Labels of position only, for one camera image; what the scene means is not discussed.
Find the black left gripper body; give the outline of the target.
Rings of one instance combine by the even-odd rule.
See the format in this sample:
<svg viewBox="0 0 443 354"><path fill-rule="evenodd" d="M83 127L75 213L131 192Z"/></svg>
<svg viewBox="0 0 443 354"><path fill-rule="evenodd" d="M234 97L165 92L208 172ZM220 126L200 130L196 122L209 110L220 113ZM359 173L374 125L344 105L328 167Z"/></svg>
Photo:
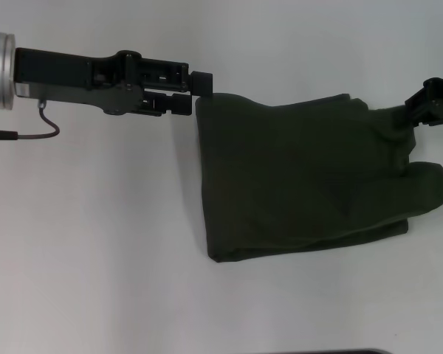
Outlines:
<svg viewBox="0 0 443 354"><path fill-rule="evenodd" d="M22 98L91 105L110 115L136 112L143 103L133 52L91 58L18 48L14 83Z"/></svg>

